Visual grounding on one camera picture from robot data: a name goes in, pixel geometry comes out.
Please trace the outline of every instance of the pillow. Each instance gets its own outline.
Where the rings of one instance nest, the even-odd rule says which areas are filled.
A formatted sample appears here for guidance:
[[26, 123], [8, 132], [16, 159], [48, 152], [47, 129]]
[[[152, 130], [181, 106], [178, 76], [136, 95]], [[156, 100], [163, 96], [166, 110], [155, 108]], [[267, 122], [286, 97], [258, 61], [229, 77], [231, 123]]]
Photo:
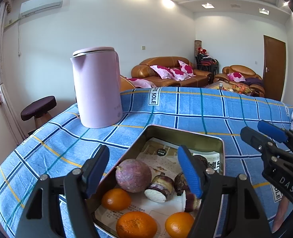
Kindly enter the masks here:
[[245, 77], [241, 75], [239, 72], [233, 72], [233, 73], [228, 73], [227, 74], [228, 78], [230, 81], [235, 81], [235, 82], [244, 82]]
[[182, 72], [186, 73], [188, 76], [194, 76], [193, 68], [190, 65], [180, 60], [179, 60], [179, 64], [180, 64], [180, 69]]
[[150, 66], [156, 73], [161, 77], [161, 79], [174, 79], [172, 73], [169, 68], [160, 65], [152, 65]]
[[141, 87], [141, 88], [151, 88], [156, 87], [156, 85], [153, 82], [150, 82], [148, 80], [144, 79], [137, 79], [137, 78], [131, 78], [128, 79], [135, 87]]
[[171, 73], [174, 76], [174, 80], [176, 81], [184, 81], [190, 78], [190, 76], [188, 76], [187, 74], [185, 74], [184, 72], [182, 72], [181, 70], [177, 69], [177, 68], [173, 68], [170, 69]]

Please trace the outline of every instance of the table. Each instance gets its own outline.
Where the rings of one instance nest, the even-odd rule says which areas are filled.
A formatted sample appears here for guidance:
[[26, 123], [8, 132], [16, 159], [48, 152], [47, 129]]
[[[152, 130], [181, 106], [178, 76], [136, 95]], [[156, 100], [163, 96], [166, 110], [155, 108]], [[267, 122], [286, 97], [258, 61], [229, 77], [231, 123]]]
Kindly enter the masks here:
[[[204, 88], [219, 89], [219, 84], [220, 83], [222, 83], [223, 87], [225, 87], [225, 88], [233, 88], [233, 85], [230, 85], [229, 83], [224, 82], [224, 81], [217, 81], [215, 83], [212, 83], [212, 84], [209, 84], [209, 85], [205, 86]], [[254, 96], [254, 94], [255, 94], [254, 90], [252, 90], [250, 93], [246, 93], [246, 94], [242, 93], [242, 95], [246, 95], [246, 96]]]
[[[162, 87], [159, 104], [154, 106], [149, 104], [150, 89], [127, 90], [121, 93], [122, 120], [102, 129], [84, 127], [77, 104], [55, 116], [0, 166], [0, 222], [8, 236], [15, 237], [23, 207], [40, 175], [46, 172], [51, 178], [64, 176], [82, 167], [101, 145], [107, 145], [110, 150], [107, 173], [149, 124], [220, 137], [225, 148], [226, 175], [248, 176], [272, 225], [278, 198], [262, 177], [261, 154], [241, 140], [240, 132], [245, 126], [258, 130], [260, 119], [289, 129], [293, 107], [272, 99], [247, 96], [239, 99], [235, 93], [223, 94], [219, 90], [196, 87]], [[282, 143], [276, 145], [288, 150]], [[66, 199], [60, 196], [59, 200], [66, 237], [74, 238]], [[101, 238], [109, 238], [98, 232]], [[222, 233], [222, 226], [216, 233]]]

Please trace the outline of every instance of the screw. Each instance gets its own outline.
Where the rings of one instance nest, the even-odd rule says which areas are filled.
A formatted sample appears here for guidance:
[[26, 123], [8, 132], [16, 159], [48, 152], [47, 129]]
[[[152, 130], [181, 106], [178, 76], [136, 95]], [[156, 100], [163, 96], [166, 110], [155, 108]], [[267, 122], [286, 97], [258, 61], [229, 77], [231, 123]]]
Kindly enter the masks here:
[[78, 175], [78, 174], [80, 174], [81, 173], [81, 169], [80, 168], [75, 168], [73, 171], [72, 171], [72, 174], [73, 175]]
[[208, 173], [209, 175], [212, 175], [215, 173], [215, 170], [209, 167], [206, 169], [206, 173]]
[[48, 178], [48, 175], [41, 175], [40, 180], [45, 181]]
[[240, 174], [239, 175], [239, 179], [242, 180], [242, 181], [246, 181], [247, 180], [247, 176], [244, 175], [244, 174]]

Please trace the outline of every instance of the orange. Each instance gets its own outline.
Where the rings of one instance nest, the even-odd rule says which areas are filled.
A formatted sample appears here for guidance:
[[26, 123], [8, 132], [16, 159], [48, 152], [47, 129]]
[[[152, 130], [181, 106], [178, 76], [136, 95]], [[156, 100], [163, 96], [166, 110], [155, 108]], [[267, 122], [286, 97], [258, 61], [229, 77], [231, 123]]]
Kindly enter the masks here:
[[157, 230], [155, 220], [141, 211], [125, 213], [119, 218], [116, 225], [120, 238], [153, 238]]
[[172, 238], [186, 238], [194, 223], [194, 218], [186, 212], [170, 215], [165, 221], [165, 230]]
[[115, 188], [107, 191], [101, 200], [101, 204], [108, 210], [124, 210], [131, 204], [131, 198], [123, 189]]

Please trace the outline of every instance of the cable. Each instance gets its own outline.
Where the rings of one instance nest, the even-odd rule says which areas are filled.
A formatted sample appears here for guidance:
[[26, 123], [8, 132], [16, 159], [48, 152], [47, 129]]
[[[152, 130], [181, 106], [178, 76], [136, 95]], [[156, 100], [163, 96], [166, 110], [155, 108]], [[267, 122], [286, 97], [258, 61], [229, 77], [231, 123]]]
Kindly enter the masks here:
[[21, 56], [21, 52], [20, 52], [20, 21], [21, 21], [21, 19], [19, 19], [18, 23], [17, 23], [17, 56], [18, 57]]
[[16, 22], [18, 22], [20, 19], [16, 19], [14, 21], [12, 21], [11, 23], [7, 24], [4, 26], [4, 29], [7, 29], [8, 27], [12, 26], [13, 24], [15, 24]]

